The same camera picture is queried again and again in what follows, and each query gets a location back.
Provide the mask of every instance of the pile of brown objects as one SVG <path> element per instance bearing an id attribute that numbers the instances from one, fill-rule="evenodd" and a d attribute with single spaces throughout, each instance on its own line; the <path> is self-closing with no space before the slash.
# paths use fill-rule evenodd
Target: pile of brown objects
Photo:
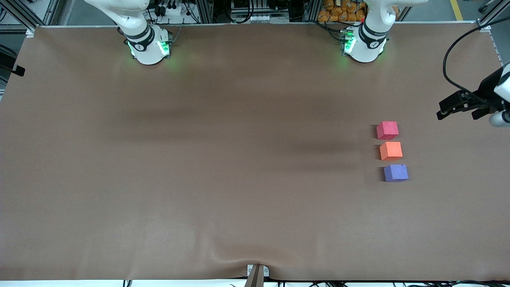
<path id="1" fill-rule="evenodd" d="M 363 21 L 367 14 L 367 4 L 365 2 L 351 2 L 342 0 L 341 5 L 335 4 L 334 0 L 324 0 L 324 9 L 319 12 L 317 21 L 319 22 L 344 22 L 344 21 Z"/>

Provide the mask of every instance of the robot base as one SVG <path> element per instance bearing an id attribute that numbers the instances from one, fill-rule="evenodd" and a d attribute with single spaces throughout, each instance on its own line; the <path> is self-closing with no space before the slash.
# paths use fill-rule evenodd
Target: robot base
<path id="1" fill-rule="evenodd" d="M 361 41 L 358 27 L 349 27 L 341 31 L 341 39 L 345 40 L 340 43 L 340 49 L 343 55 L 349 55 L 354 60 L 361 63 L 369 63 L 377 59 L 383 50 L 386 40 L 377 48 L 370 49 Z"/>
<path id="2" fill-rule="evenodd" d="M 166 29 L 160 28 L 156 25 L 150 25 L 155 32 L 154 40 L 147 46 L 145 51 L 138 51 L 131 47 L 131 55 L 144 65 L 154 65 L 159 63 L 164 58 L 170 58 L 172 50 L 173 35 Z"/>

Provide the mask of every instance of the blue cube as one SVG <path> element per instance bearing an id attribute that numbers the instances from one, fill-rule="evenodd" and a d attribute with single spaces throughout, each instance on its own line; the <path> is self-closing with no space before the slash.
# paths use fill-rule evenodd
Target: blue cube
<path id="1" fill-rule="evenodd" d="M 386 182 L 401 182 L 409 179 L 405 164 L 390 164 L 384 168 Z"/>

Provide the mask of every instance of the yellow tape strip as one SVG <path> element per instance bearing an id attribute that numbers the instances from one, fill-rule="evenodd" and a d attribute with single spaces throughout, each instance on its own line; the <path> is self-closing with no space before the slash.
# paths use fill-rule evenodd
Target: yellow tape strip
<path id="1" fill-rule="evenodd" d="M 453 9 L 453 13 L 455 14 L 455 19 L 457 19 L 457 21 L 464 20 L 462 18 L 461 10 L 458 8 L 457 0 L 450 0 L 450 4 Z"/>

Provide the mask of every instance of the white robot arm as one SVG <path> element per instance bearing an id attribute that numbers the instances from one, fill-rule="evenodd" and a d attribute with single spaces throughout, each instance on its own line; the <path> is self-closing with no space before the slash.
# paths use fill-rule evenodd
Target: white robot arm
<path id="1" fill-rule="evenodd" d="M 428 0 L 365 0 L 368 14 L 359 27 L 347 29 L 348 42 L 343 44 L 344 53 L 362 63 L 372 62 L 383 52 L 386 36 L 395 23 L 393 5 L 416 6 Z"/>
<path id="2" fill-rule="evenodd" d="M 459 90 L 439 102 L 438 119 L 474 110 L 473 119 L 492 114 L 489 122 L 494 127 L 510 127 L 510 64 L 507 63 L 486 77 L 474 92 Z"/>
<path id="3" fill-rule="evenodd" d="M 171 34 L 149 25 L 143 11 L 148 0 L 85 0 L 115 21 L 128 40 L 133 56 L 142 64 L 153 65 L 169 57 Z"/>

